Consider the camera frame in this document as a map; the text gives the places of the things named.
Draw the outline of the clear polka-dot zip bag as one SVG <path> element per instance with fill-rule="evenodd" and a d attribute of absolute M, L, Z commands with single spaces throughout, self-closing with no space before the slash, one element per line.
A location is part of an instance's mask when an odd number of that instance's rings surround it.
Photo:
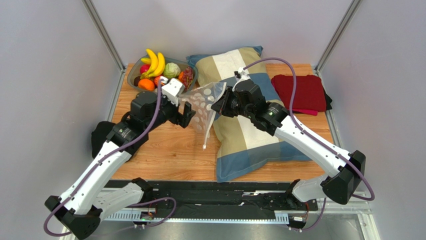
<path fill-rule="evenodd" d="M 212 110 L 212 106 L 225 93 L 227 84 L 225 82 L 211 82 L 207 85 L 194 88 L 179 96 L 182 102 L 191 104 L 195 115 L 190 121 L 190 125 L 198 134 L 203 134 L 202 149 L 207 148 L 210 138 L 210 129 L 213 125 L 217 113 Z"/>

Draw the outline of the small orange pumpkin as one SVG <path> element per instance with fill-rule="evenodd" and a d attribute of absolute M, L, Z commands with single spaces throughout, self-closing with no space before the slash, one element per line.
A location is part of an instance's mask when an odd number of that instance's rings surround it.
<path fill-rule="evenodd" d="M 180 82 L 183 82 L 183 78 L 184 78 L 184 72 L 183 72 L 183 71 L 181 71 L 181 72 L 180 72 L 180 74 L 178 75 L 178 80 L 179 80 Z"/>

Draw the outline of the green cabbage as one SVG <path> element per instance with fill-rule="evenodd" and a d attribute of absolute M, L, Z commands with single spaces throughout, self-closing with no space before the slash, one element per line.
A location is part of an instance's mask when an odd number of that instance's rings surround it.
<path fill-rule="evenodd" d="M 165 65 L 163 76 L 168 79 L 176 78 L 181 73 L 181 69 L 178 64 L 169 62 Z"/>

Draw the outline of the orange fruit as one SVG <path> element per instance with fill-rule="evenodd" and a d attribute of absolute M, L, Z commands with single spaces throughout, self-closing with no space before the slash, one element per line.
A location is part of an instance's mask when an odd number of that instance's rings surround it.
<path fill-rule="evenodd" d="M 151 92 L 156 89 L 155 83 L 148 78 L 140 79 L 138 81 L 137 86 L 138 86 L 138 88 L 140 88 L 142 90 L 151 91 Z"/>

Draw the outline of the yellow banana bunch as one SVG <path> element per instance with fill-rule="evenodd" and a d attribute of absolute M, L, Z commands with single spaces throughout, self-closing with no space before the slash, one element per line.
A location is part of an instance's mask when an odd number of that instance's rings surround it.
<path fill-rule="evenodd" d="M 140 61 L 146 65 L 149 65 L 149 69 L 141 73 L 141 79 L 149 79 L 160 76 L 166 66 L 166 59 L 161 52 L 155 54 L 151 49 L 145 49 L 148 57 L 141 58 Z"/>

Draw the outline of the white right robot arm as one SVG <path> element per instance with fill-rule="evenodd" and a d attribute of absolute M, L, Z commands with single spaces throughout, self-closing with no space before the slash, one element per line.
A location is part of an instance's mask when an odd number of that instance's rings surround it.
<path fill-rule="evenodd" d="M 324 175 L 295 180 L 289 193 L 300 202 L 329 198 L 346 205 L 365 179 L 366 156 L 348 152 L 304 126 L 279 103 L 266 101 L 261 88 L 251 80 L 228 86 L 211 107 L 221 116 L 243 116 L 260 131 L 283 140 L 315 161 Z"/>

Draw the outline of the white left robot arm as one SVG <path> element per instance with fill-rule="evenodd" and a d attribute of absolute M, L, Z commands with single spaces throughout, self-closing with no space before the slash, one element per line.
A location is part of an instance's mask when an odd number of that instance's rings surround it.
<path fill-rule="evenodd" d="M 49 216 L 57 218 L 69 234 L 84 240 L 103 220 L 123 208 L 155 204 L 153 187 L 142 178 L 135 178 L 106 195 L 101 195 L 101 190 L 148 140 L 150 131 L 165 122 L 183 128 L 189 125 L 196 112 L 188 102 L 184 104 L 183 113 L 179 107 L 179 100 L 172 95 L 139 93 L 131 102 L 130 110 L 106 135 L 97 156 L 79 179 L 61 195 L 52 195 L 45 201 Z"/>

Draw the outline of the red grape bunch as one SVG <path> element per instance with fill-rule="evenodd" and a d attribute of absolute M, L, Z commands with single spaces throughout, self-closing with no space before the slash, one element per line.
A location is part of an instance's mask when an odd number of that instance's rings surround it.
<path fill-rule="evenodd" d="M 194 80 L 193 69 L 188 66 L 183 72 L 184 75 L 182 84 L 185 86 L 185 90 L 188 90 Z"/>

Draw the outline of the blue beige white pillow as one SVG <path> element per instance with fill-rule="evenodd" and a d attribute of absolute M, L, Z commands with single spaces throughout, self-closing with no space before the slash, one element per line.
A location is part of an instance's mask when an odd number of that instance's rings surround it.
<path fill-rule="evenodd" d="M 195 54 L 186 57 L 198 70 L 200 86 L 224 82 L 236 83 L 234 72 L 260 60 L 262 46 L 246 46 L 221 54 Z M 248 118 L 216 115 L 212 123 L 220 141 L 216 160 L 216 180 L 229 182 L 263 167 L 268 162 L 309 161 L 309 157 L 291 144 L 258 130 Z"/>

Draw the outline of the red peach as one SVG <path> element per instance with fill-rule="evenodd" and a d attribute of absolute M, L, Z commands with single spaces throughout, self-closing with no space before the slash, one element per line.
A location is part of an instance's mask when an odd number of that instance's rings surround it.
<path fill-rule="evenodd" d="M 158 84 L 159 84 L 160 80 L 162 79 L 162 77 L 163 77 L 162 75 L 159 75 L 159 76 L 156 76 L 154 78 L 153 82 L 154 82 L 154 85 L 155 85 L 156 88 L 158 87 Z"/>

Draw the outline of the dark purple fruit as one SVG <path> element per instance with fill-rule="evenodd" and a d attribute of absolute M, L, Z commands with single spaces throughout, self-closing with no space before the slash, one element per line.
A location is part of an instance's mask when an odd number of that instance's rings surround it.
<path fill-rule="evenodd" d="M 133 85 L 134 85 L 136 88 L 138 88 L 138 87 L 139 87 L 139 82 L 140 82 L 140 80 L 141 80 L 140 76 L 137 76 L 137 77 L 135 77 L 135 78 L 134 78 L 134 80 L 133 80 Z"/>

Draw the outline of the red apple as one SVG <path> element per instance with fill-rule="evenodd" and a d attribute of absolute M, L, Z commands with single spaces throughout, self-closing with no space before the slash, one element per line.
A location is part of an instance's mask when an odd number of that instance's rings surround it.
<path fill-rule="evenodd" d="M 146 73 L 149 69 L 150 69 L 151 65 L 150 64 L 143 64 L 140 68 L 139 68 L 139 73 L 142 75 L 143 73 Z"/>

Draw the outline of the red folded cloth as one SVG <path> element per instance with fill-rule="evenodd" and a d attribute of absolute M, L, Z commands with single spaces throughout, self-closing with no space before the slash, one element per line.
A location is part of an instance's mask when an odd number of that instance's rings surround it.
<path fill-rule="evenodd" d="M 276 75 L 271 79 L 272 86 L 285 107 L 290 106 L 293 92 L 293 77 L 290 75 Z M 297 76 L 296 91 L 293 99 L 293 111 L 315 111 L 327 110 L 327 100 L 322 80 L 315 75 Z"/>

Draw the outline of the pink cloth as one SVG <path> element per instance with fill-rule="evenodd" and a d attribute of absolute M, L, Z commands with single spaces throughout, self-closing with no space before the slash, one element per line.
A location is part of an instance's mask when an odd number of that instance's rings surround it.
<path fill-rule="evenodd" d="M 305 114 L 305 115 L 311 115 L 311 116 L 318 115 L 318 111 L 311 110 L 311 109 L 293 109 L 293 112 L 297 114 Z"/>

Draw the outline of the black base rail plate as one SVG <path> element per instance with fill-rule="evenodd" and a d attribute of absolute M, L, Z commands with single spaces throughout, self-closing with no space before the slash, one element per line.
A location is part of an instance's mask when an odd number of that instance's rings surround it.
<path fill-rule="evenodd" d="M 149 181 L 149 200 L 174 198 L 152 204 L 150 212 L 173 219 L 272 220 L 276 211 L 299 214 L 319 210 L 314 200 L 300 202 L 286 194 L 288 182 Z"/>

